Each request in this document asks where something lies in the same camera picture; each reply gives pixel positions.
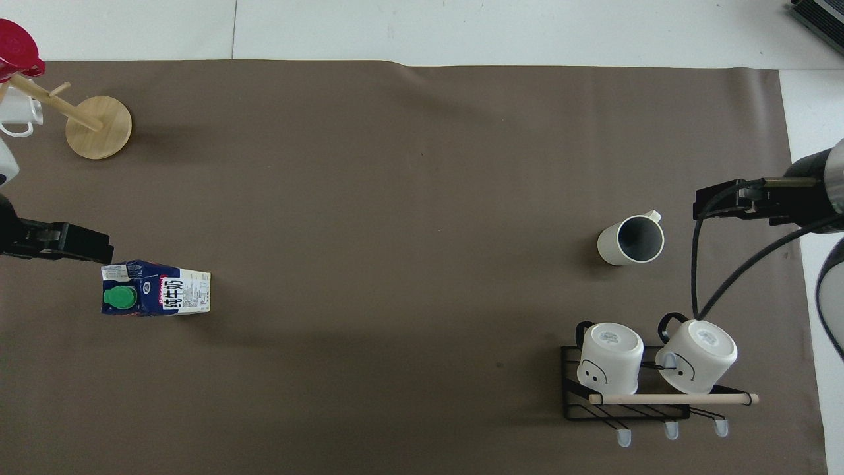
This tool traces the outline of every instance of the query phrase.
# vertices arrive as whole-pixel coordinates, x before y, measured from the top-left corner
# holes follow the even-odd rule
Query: white table surface
[[[785,0],[6,0],[0,17],[23,25],[46,61],[780,69],[796,160],[844,138],[844,56],[788,17],[786,6]],[[801,241],[832,474],[844,474],[844,363],[817,320],[814,282],[840,238]]]

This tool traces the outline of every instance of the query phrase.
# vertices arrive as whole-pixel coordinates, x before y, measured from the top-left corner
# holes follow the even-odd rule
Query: wooden pole
[[[94,132],[100,132],[103,128],[103,122],[96,117],[92,117],[89,114],[80,111],[76,106],[71,105],[61,97],[51,96],[50,91],[30,82],[20,74],[13,74],[12,77],[9,78],[8,84],[13,85],[15,89],[24,92],[27,96],[32,97],[36,101],[40,101],[42,104],[47,104],[48,106],[56,108],[65,116],[81,123],[86,128],[89,128]]]
[[[589,395],[589,403],[601,404],[757,404],[758,394],[618,394]]]

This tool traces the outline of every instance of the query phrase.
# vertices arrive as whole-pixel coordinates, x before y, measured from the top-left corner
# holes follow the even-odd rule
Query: mug rack
[[[574,422],[601,421],[615,430],[616,441],[629,447],[632,431],[625,421],[658,421],[663,423],[669,440],[679,437],[679,421],[692,415],[709,418],[719,437],[729,434],[727,418],[717,412],[707,411],[692,404],[741,404],[751,406],[759,396],[744,390],[715,385],[710,394],[690,395],[677,393],[659,375],[655,356],[662,346],[645,346],[639,372],[639,390],[630,395],[606,395],[588,388],[577,381],[576,370],[580,364],[580,349],[561,347],[561,373],[563,417]]]

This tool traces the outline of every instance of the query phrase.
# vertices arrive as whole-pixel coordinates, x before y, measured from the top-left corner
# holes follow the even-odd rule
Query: red mug handle
[[[44,73],[46,66],[40,59],[36,59],[36,61],[37,63],[35,63],[31,68],[21,71],[21,73],[27,76],[41,76]]]

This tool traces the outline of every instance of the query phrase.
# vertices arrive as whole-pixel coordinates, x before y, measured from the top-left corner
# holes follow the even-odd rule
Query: brown tablecloth
[[[52,63],[115,96],[126,149],[86,161],[64,117],[3,139],[20,216],[111,235],[115,260],[212,272],[212,312],[99,314],[99,266],[0,260],[2,473],[823,473],[797,244],[715,307],[728,415],[560,415],[582,319],[658,343],[689,310],[694,192],[789,164],[774,71],[406,68],[372,62]],[[663,214],[663,255],[598,233]],[[789,229],[713,220],[701,296]]]

